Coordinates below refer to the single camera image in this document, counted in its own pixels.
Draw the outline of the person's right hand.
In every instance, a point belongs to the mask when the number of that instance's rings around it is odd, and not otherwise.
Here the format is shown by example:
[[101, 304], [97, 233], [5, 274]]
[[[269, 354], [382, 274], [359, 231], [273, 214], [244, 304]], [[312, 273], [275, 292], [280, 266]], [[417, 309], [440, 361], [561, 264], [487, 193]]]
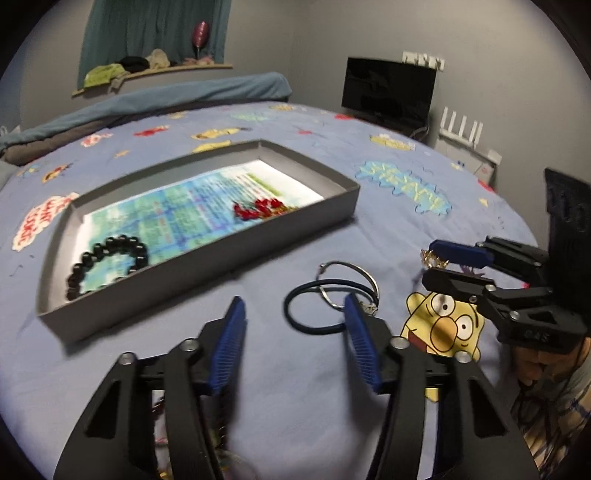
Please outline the person's right hand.
[[512, 347], [512, 370], [520, 397], [574, 397], [590, 386], [590, 338], [566, 354]]

